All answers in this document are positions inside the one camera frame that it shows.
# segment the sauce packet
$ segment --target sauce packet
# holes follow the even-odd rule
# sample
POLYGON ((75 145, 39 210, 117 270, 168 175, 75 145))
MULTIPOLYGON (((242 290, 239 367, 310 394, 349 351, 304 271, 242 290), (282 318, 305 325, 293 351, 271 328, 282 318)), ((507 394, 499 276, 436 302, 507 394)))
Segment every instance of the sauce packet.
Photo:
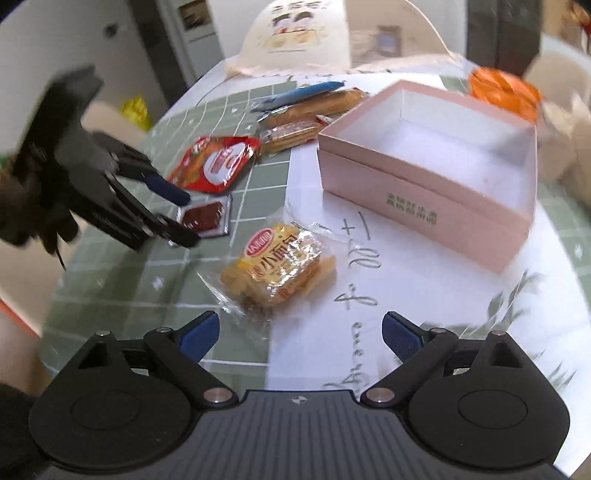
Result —
POLYGON ((260 146, 254 137, 200 137, 167 180, 186 190, 224 192, 260 146))

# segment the packaged bread roll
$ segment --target packaged bread roll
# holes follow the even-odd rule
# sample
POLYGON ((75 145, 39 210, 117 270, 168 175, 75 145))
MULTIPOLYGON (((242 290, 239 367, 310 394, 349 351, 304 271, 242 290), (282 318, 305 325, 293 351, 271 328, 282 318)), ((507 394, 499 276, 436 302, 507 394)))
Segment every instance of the packaged bread roll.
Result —
POLYGON ((264 154, 277 153, 314 140, 330 123, 330 118, 317 115, 315 118, 265 130, 260 135, 261 151, 264 154))
POLYGON ((304 102, 269 112, 259 120, 259 126, 261 128, 274 128, 279 125, 314 118, 316 115, 341 115, 359 105, 367 97, 367 93, 357 88, 323 93, 304 102))
POLYGON ((325 278, 336 268, 313 234, 295 222, 257 232, 243 255, 222 271, 221 282, 234 298, 273 307, 325 278))

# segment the pink box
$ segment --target pink box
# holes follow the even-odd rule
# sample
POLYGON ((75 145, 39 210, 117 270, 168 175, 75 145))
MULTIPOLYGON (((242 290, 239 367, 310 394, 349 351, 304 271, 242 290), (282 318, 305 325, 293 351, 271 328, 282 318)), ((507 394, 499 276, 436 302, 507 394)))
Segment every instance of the pink box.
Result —
POLYGON ((322 130, 322 186, 500 273, 527 239, 535 126, 457 93, 398 82, 322 130))

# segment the chinese characters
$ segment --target chinese characters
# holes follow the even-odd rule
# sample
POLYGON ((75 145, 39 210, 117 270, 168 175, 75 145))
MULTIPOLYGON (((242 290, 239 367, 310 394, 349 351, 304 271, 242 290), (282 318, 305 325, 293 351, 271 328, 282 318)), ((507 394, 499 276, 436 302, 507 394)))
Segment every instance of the chinese characters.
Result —
POLYGON ((406 213, 410 216, 415 216, 421 220, 426 221, 427 223, 435 226, 437 225, 437 213, 427 211, 425 207, 417 205, 415 203, 409 202, 402 197, 398 197, 392 193, 388 194, 388 199, 386 200, 388 205, 396 207, 401 212, 406 213))

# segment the brand logo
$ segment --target brand logo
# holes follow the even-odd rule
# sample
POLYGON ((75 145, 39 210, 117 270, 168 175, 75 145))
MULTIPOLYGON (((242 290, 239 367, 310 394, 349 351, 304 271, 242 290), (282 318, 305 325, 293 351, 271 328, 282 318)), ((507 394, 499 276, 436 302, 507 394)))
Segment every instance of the brand logo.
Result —
POLYGON ((218 173, 221 168, 222 165, 224 164, 224 162, 226 160, 228 160, 228 164, 232 163, 232 160, 234 158, 236 158, 233 154, 233 151, 231 148, 225 148, 224 150, 220 151, 220 153, 217 154, 217 157, 215 159, 215 161, 213 162, 212 168, 210 169, 210 171, 212 173, 218 173))
POLYGON ((265 228, 264 230, 255 233, 248 242, 244 254, 247 257, 255 257, 271 243, 271 240, 273 240, 273 230, 270 228, 265 228))

